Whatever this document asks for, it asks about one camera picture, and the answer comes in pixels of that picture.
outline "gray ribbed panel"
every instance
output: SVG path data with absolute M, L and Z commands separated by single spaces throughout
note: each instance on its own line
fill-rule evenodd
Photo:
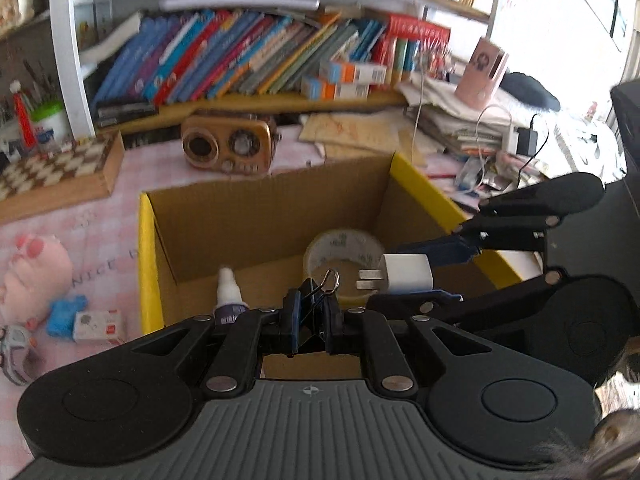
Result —
M 208 402 L 184 436 L 153 456 L 90 469 L 38 459 L 18 480 L 510 480 L 443 444 L 409 402 L 363 381 L 257 381 Z

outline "white power adapter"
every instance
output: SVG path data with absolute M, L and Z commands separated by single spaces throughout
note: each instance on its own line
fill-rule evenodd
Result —
M 424 254 L 383 254 L 377 269 L 359 272 L 358 290 L 413 294 L 433 290 L 433 274 Z

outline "orange and white box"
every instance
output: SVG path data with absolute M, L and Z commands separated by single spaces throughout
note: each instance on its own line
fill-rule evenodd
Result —
M 313 101 L 320 99 L 365 99 L 369 95 L 369 85 L 331 84 L 317 77 L 305 77 L 302 79 L 301 93 Z
M 116 309 L 76 313 L 74 341 L 78 343 L 106 341 L 112 345 L 126 343 L 127 336 L 122 312 Z
M 382 84 L 385 82 L 385 75 L 386 66 L 378 63 L 348 63 L 326 60 L 320 64 L 320 79 L 332 84 Z

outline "chessboard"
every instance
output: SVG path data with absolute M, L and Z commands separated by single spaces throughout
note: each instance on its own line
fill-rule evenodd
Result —
M 123 156 L 113 134 L 14 162 L 0 175 L 0 224 L 111 195 Z

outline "shelf post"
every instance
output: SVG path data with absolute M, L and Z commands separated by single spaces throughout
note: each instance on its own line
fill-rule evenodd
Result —
M 80 71 L 74 0 L 49 0 L 51 35 L 62 98 L 76 139 L 94 137 L 94 124 Z

